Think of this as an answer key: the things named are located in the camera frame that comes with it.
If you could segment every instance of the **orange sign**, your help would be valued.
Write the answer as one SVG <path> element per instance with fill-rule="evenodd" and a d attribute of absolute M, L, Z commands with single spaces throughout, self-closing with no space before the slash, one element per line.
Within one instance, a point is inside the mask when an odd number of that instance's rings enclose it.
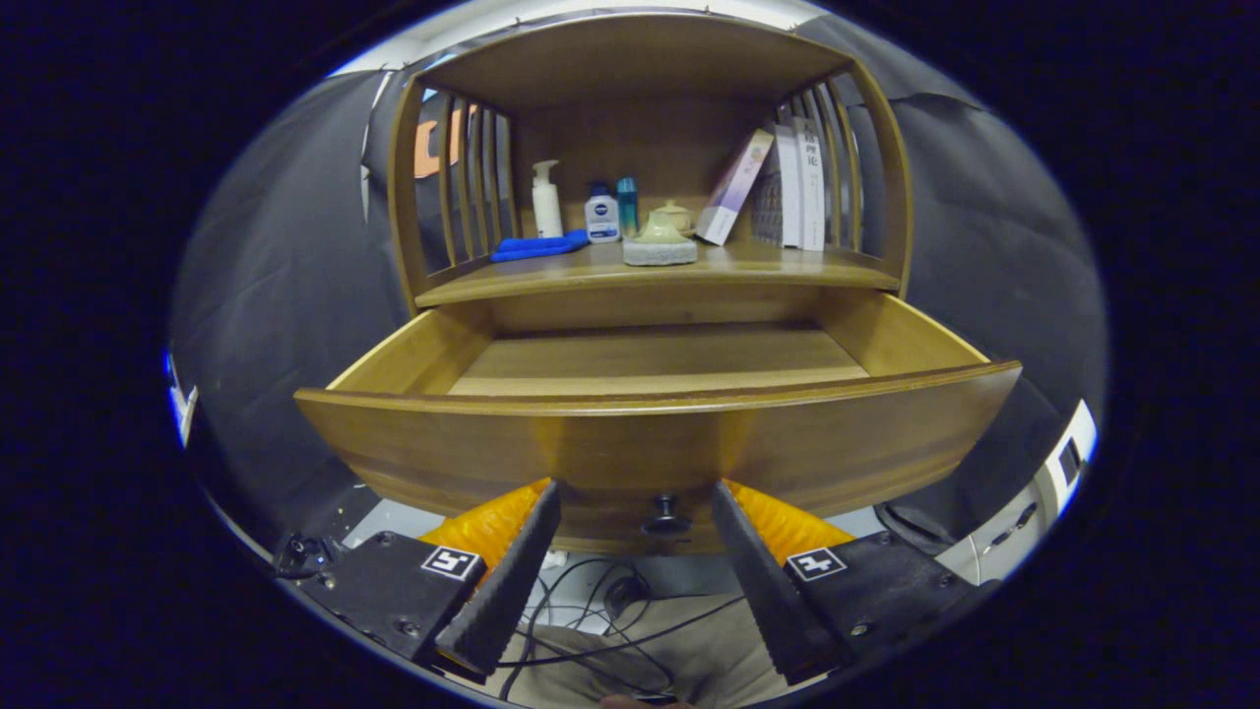
<path fill-rule="evenodd" d="M 475 112 L 476 112 L 476 103 L 474 103 L 472 107 L 469 108 L 469 116 L 471 117 L 472 113 L 475 113 Z M 456 125 L 456 126 L 460 125 L 460 120 L 461 120 L 462 113 L 464 113 L 464 108 L 457 108 L 454 113 L 451 113 L 451 125 Z M 437 166 L 440 164 L 440 160 L 437 159 L 437 155 L 430 154 L 430 146 L 428 146 L 430 139 L 433 135 L 433 128 L 436 128 L 436 127 L 437 127 L 437 121 L 425 121 L 425 122 L 420 123 L 418 126 L 416 126 L 416 178 L 417 179 L 437 174 Z M 451 131 L 451 145 L 450 145 L 450 152 L 449 154 L 451 156 L 451 164 L 452 165 L 460 161 L 461 144 L 462 144 L 462 141 L 460 140 L 459 131 Z"/>

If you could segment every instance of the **blue towel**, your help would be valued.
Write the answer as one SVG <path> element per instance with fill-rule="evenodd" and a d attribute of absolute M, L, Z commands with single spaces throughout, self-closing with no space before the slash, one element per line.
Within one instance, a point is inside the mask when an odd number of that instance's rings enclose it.
<path fill-rule="evenodd" d="M 570 251 L 577 251 L 590 242 L 591 239 L 586 235 L 585 228 L 573 229 L 564 235 L 549 238 L 504 238 L 499 242 L 499 249 L 490 254 L 490 261 L 499 263 L 518 258 L 568 253 Z"/>

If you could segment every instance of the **blue bottle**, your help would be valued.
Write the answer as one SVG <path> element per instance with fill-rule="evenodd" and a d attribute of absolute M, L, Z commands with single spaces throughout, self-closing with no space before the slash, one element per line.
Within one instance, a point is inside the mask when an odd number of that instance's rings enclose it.
<path fill-rule="evenodd" d="M 639 189 L 634 178 L 617 180 L 617 215 L 621 219 L 621 238 L 639 234 Z"/>

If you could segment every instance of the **open drawer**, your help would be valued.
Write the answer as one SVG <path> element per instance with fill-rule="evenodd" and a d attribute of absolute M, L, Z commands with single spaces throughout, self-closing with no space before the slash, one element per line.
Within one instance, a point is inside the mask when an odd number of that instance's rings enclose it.
<path fill-rule="evenodd" d="M 688 283 L 421 312 L 297 406 L 381 496 L 455 515 L 564 481 L 556 547 L 719 549 L 728 477 L 820 516 L 948 476 L 1019 377 L 869 288 Z M 696 523 L 639 531 L 663 492 Z"/>

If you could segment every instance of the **person's leg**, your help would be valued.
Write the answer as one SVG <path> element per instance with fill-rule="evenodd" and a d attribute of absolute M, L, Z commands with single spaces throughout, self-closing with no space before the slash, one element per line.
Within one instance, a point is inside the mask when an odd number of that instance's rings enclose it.
<path fill-rule="evenodd" d="M 735 598 L 701 596 L 640 601 L 626 607 L 616 625 L 626 626 L 643 612 L 643 617 L 625 631 L 638 640 L 716 611 Z M 675 675 L 670 694 L 697 709 L 730 709 L 789 691 L 788 683 L 775 672 L 747 601 L 741 599 L 641 647 Z"/>
<path fill-rule="evenodd" d="M 615 621 L 619 628 L 624 628 L 625 637 L 612 630 L 607 636 L 596 636 L 536 626 L 534 637 L 556 650 L 536 646 L 533 657 L 556 657 L 624 645 L 627 638 L 640 640 L 669 631 L 736 598 L 701 596 L 634 602 Z M 514 635 L 503 661 L 517 661 L 524 642 L 523 637 Z M 788 683 L 775 672 L 752 612 L 742 599 L 639 647 L 643 652 L 627 647 L 586 657 L 585 666 L 566 661 L 524 667 L 513 683 L 508 699 L 525 706 L 591 709 L 607 695 L 648 690 L 672 694 L 697 709 L 731 709 L 789 690 Z M 672 688 L 658 662 L 675 678 Z M 466 680 L 456 681 L 498 696 L 510 674 L 510 667 L 500 669 L 484 688 Z"/>
<path fill-rule="evenodd" d="M 523 632 L 525 626 L 520 626 L 519 630 Z M 536 660 L 587 652 L 625 642 L 621 637 L 602 637 L 551 626 L 536 626 L 534 637 L 537 642 L 532 656 Z M 501 661 L 518 661 L 524 646 L 525 638 L 513 635 Z M 510 675 L 512 667 L 501 667 L 486 679 L 485 686 L 455 676 L 451 679 L 478 691 L 499 696 Z M 665 678 L 658 667 L 639 652 L 627 649 L 595 655 L 583 659 L 581 664 L 566 661 L 523 667 L 512 684 L 508 700 L 537 708 L 591 709 L 600 699 L 611 694 L 634 694 L 640 689 L 662 691 L 667 689 L 665 685 Z"/>

